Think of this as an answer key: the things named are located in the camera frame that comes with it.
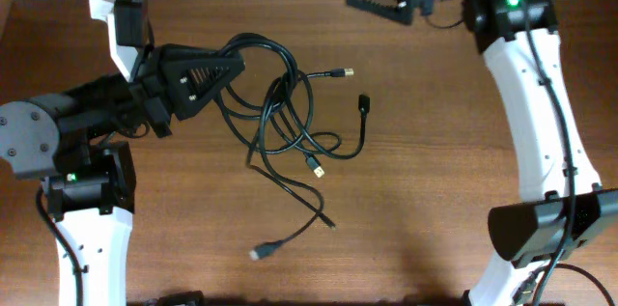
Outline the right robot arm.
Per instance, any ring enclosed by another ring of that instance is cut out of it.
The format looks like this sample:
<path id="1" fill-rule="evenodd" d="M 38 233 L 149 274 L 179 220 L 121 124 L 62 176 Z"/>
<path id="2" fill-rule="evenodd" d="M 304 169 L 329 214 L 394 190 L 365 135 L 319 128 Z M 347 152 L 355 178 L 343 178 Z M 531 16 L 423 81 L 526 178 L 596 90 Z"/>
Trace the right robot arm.
<path id="1" fill-rule="evenodd" d="M 437 0 L 346 0 L 409 25 Z M 463 22 L 501 95 L 519 167 L 520 201 L 491 209 L 493 253 L 465 305 L 537 305 L 552 272 L 568 266 L 617 220 L 576 128 L 552 0 L 462 0 Z"/>

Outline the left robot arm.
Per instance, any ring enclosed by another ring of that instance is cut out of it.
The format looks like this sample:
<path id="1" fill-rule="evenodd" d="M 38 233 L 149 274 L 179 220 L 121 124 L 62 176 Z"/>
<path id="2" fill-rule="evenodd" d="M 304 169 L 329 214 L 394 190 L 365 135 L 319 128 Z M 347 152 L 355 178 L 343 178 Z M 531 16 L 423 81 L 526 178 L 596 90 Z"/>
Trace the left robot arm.
<path id="1" fill-rule="evenodd" d="M 126 303 L 136 175 L 128 140 L 170 134 L 245 68 L 236 52 L 166 44 L 118 46 L 118 72 L 1 108 L 1 155 L 37 180 L 38 211 L 58 244 L 63 305 Z M 113 133 L 123 136 L 112 142 Z"/>

